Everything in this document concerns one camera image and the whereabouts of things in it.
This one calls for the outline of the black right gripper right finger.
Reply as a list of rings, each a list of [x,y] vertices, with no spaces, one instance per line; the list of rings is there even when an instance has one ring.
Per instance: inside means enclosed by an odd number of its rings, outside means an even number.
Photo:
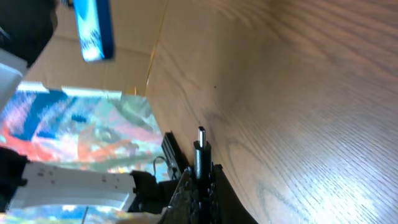
[[[214,165],[211,185],[208,190],[212,223],[221,224],[257,224],[246,210],[220,164]]]

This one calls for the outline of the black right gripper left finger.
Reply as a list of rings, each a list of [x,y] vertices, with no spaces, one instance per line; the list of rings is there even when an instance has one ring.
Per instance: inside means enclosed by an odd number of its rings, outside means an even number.
[[[186,168],[158,224],[199,223],[198,190],[191,168]]]

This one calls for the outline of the blue screen Galaxy smartphone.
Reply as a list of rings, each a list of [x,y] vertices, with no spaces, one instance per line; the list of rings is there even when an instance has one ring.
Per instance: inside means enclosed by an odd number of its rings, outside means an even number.
[[[86,63],[114,58],[113,24],[109,0],[74,0],[80,49]]]

